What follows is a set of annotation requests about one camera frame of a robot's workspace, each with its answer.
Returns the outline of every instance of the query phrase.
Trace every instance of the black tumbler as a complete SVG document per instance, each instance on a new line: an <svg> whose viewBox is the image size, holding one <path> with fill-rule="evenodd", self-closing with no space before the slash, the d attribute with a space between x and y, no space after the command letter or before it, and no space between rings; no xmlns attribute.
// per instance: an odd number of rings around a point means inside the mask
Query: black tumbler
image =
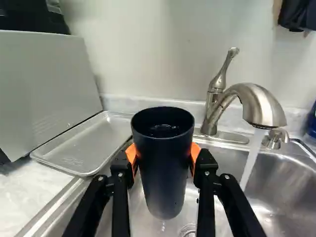
<svg viewBox="0 0 316 237"><path fill-rule="evenodd" d="M168 220L183 206L194 117L176 107L155 107L131 121L146 204L152 215Z"/></svg>

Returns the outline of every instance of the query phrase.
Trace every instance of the faucet base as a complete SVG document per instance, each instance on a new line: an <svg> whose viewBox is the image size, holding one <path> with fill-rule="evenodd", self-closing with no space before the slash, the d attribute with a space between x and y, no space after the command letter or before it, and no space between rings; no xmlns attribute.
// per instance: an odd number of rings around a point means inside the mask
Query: faucet base
<svg viewBox="0 0 316 237"><path fill-rule="evenodd" d="M210 135L201 134L199 128L194 128L193 136L196 138L203 138L205 140L214 141L214 142L241 144L241 145L247 145L249 143L249 139L246 136L243 136L237 133L232 133L232 132L218 131L215 135L210 136Z"/></svg>

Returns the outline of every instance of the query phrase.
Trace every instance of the running water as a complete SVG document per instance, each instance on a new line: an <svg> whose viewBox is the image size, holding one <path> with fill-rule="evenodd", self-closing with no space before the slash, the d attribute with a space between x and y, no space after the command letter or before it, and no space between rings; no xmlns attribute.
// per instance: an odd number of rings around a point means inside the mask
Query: running water
<svg viewBox="0 0 316 237"><path fill-rule="evenodd" d="M265 135L265 130L255 128L255 133L253 134L253 137L250 141L250 151L247 158L247 163L245 166L245 169L243 170L243 174L240 181L240 187L244 191L248 182L248 179L250 177L252 168L254 164L256 163L256 159L261 147L262 139Z"/></svg>

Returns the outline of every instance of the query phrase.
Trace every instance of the sink drain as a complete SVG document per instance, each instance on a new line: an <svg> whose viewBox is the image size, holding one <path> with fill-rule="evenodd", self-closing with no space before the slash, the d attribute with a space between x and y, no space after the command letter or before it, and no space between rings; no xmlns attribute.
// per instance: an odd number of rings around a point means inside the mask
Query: sink drain
<svg viewBox="0 0 316 237"><path fill-rule="evenodd" d="M195 237L196 236L196 225L187 224L180 230L179 237Z"/></svg>

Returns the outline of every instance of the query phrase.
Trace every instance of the sink basin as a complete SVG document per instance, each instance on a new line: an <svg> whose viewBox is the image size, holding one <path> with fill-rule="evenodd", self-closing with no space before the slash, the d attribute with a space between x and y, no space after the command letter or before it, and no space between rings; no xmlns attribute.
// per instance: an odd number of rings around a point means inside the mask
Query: sink basin
<svg viewBox="0 0 316 237"><path fill-rule="evenodd" d="M207 148L219 164L218 175L233 174L240 181L249 147L194 138ZM316 236L316 159L299 140L283 144L280 150L262 148L247 184L245 194L268 237ZM106 165L103 173L109 175ZM36 236L58 237L63 233L89 180L78 185L63 200L54 219L45 220ZM147 209L138 172L129 191L131 231L134 237L193 237L198 211L198 189L188 173L185 201L174 219L161 221ZM106 206L97 237L111 236L112 202ZM224 209L215 197L216 236L232 237Z"/></svg>

